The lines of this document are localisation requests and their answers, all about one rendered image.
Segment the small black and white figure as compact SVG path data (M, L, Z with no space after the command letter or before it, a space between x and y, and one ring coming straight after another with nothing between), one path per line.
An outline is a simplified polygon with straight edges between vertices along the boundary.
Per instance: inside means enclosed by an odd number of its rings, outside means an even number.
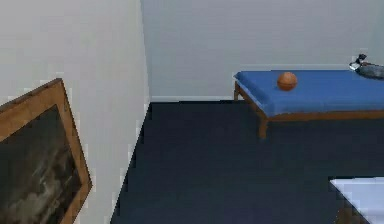
M366 58L367 56L365 54L359 54L355 61L349 64L349 68L355 71L356 69L362 66Z

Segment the orange basketball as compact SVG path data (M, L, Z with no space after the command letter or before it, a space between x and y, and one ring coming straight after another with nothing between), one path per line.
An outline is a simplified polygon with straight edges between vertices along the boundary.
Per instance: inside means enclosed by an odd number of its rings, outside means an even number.
M297 77L292 72L283 72L277 79L277 86L283 91L293 90L297 86L297 83Z

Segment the wooden framed dark painting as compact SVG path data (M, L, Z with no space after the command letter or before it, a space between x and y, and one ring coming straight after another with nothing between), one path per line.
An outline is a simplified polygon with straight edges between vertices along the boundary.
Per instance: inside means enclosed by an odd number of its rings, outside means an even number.
M91 188L62 79L0 106L0 224L74 224Z

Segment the dark grey pillow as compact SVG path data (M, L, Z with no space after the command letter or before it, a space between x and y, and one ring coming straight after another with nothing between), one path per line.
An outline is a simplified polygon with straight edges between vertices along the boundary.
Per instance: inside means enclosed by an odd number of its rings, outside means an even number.
M356 72L367 78L384 79L384 66L362 65L356 69Z

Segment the blue bed with wooden frame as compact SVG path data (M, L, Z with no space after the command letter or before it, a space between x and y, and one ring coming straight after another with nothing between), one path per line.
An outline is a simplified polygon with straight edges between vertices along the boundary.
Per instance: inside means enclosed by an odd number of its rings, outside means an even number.
M296 86L283 90L283 70L239 71L234 96L243 97L259 117L258 136L272 122L384 118L384 80L350 70L294 70Z

